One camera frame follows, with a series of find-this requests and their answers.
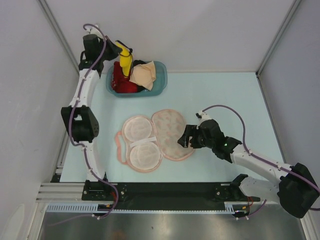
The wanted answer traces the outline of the yellow black bra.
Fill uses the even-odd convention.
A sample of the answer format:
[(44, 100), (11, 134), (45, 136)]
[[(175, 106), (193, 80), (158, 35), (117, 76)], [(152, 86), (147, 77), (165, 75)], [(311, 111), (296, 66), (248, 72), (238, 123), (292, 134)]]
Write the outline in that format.
[(119, 50), (119, 64), (122, 69), (122, 74), (125, 78), (128, 78), (131, 73), (133, 66), (133, 49), (129, 48), (120, 40), (115, 41), (115, 45), (120, 49)]

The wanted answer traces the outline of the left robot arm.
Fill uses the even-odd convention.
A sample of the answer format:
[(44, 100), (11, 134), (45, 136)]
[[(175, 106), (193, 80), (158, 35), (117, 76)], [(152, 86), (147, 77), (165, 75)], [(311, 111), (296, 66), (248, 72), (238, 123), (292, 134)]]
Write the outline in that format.
[(68, 106), (61, 108), (61, 117), (70, 142), (79, 147), (84, 155), (86, 180), (98, 182), (106, 179), (97, 149), (99, 122), (91, 104), (95, 88), (101, 79), (105, 61), (118, 57), (121, 49), (103, 34), (90, 33), (83, 37), (84, 51), (80, 55), (79, 80)]

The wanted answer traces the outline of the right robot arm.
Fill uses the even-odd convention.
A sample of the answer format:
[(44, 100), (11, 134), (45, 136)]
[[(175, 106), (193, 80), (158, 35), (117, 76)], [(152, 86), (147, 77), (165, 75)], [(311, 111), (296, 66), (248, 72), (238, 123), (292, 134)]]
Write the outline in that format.
[(209, 148), (219, 159), (263, 177), (260, 180), (247, 174), (238, 175), (230, 183), (230, 194), (237, 201), (245, 197), (261, 198), (280, 204), (287, 213), (302, 219), (320, 196), (320, 190), (305, 165), (291, 166), (263, 160), (245, 148), (240, 140), (225, 136), (213, 119), (200, 125), (187, 125), (177, 142), (183, 148)]

